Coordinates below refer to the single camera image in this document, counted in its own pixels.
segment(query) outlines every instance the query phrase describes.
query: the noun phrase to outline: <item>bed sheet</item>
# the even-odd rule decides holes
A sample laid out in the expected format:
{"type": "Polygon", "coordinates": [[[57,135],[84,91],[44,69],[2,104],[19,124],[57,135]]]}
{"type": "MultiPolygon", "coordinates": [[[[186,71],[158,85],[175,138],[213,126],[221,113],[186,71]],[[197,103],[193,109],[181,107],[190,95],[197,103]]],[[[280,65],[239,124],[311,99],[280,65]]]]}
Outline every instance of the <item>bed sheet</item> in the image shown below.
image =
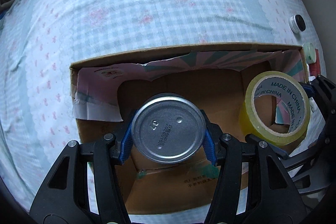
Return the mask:
{"type": "MultiPolygon", "coordinates": [[[[16,200],[29,210],[63,147],[79,140],[70,97],[72,62],[208,42],[311,42],[326,74],[319,39],[301,0],[16,0],[0,21],[0,175],[16,200]],[[288,25],[295,14],[307,26],[300,35],[288,25]]],[[[306,149],[323,125],[320,112],[312,113],[307,138],[294,153],[306,149]]],[[[88,178],[96,211],[91,172],[88,178]]],[[[157,217],[148,216],[145,223],[157,217]]],[[[188,217],[192,222],[193,214],[188,217]]]]}

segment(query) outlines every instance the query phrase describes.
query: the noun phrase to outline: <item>yellow tape roll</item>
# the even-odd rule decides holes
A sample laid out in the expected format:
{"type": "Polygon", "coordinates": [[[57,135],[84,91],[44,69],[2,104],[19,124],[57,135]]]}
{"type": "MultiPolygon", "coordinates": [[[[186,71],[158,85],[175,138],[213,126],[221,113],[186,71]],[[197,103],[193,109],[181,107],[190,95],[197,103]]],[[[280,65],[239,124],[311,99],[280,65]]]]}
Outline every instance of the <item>yellow tape roll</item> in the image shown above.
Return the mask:
{"type": "Polygon", "coordinates": [[[302,86],[285,73],[267,71],[257,75],[248,85],[239,124],[245,136],[253,133],[269,143],[283,146],[294,142],[307,131],[309,119],[309,99],[302,86]],[[288,133],[273,131],[260,120],[254,99],[263,95],[275,96],[286,104],[291,117],[288,133]]]}

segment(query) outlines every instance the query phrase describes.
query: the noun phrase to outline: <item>cardboard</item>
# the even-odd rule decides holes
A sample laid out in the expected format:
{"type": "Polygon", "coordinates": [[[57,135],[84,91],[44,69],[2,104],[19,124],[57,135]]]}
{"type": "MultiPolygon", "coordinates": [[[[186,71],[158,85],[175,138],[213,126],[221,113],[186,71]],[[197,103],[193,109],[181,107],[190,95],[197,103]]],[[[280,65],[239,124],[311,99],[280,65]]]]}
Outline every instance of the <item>cardboard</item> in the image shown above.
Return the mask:
{"type": "MultiPolygon", "coordinates": [[[[209,43],[145,49],[101,56],[72,64],[70,67],[72,90],[76,88],[78,70],[82,67],[101,67],[128,62],[147,63],[190,52],[251,49],[263,52],[296,49],[301,51],[304,60],[301,47],[292,45],[209,43]]],[[[241,72],[226,69],[203,69],[166,75],[152,82],[126,81],[118,89],[121,116],[125,119],[131,109],[139,108],[153,95],[173,92],[184,96],[198,108],[203,109],[209,120],[217,123],[224,133],[230,133],[240,141],[244,141],[238,124],[238,116],[245,90],[251,79],[268,70],[270,70],[269,63],[263,62],[241,72]]],[[[278,132],[285,132],[286,126],[273,124],[275,104],[273,97],[258,98],[256,100],[258,115],[267,126],[275,127],[278,132]]],[[[112,132],[118,124],[118,122],[77,120],[82,142],[97,140],[104,134],[112,132]]],[[[203,149],[180,164],[162,165],[145,158],[134,147],[127,165],[117,167],[119,185],[129,214],[171,213],[209,204],[213,197],[218,174],[218,168],[213,167],[206,160],[203,149]]],[[[247,186],[247,182],[248,177],[245,173],[242,176],[242,189],[247,186]]]]}

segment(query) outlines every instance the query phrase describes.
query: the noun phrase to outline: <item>black jar lid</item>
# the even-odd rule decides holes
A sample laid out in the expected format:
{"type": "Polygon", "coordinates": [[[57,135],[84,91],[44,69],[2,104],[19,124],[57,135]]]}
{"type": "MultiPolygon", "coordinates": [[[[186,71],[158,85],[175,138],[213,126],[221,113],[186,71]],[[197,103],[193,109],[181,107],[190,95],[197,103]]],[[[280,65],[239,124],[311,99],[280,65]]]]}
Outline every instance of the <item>black jar lid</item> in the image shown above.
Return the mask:
{"type": "Polygon", "coordinates": [[[300,31],[303,32],[306,29],[306,23],[301,15],[295,16],[295,21],[300,31]]]}

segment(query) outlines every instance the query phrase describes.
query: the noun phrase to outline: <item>blue gripper pad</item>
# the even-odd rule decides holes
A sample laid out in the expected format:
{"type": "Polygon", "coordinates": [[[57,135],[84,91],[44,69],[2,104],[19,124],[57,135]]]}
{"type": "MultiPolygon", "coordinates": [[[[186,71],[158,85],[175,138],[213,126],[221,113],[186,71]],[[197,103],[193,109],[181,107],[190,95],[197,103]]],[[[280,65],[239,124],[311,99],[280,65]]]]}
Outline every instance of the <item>blue gripper pad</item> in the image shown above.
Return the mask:
{"type": "Polygon", "coordinates": [[[205,137],[204,137],[204,141],[202,145],[203,145],[207,160],[210,161],[213,166],[216,166],[217,157],[216,157],[216,151],[215,151],[215,144],[210,136],[208,129],[205,132],[205,137]]]}
{"type": "Polygon", "coordinates": [[[119,160],[122,164],[124,164],[124,162],[129,158],[133,146],[131,127],[132,121],[129,123],[125,136],[121,141],[119,160]]]}

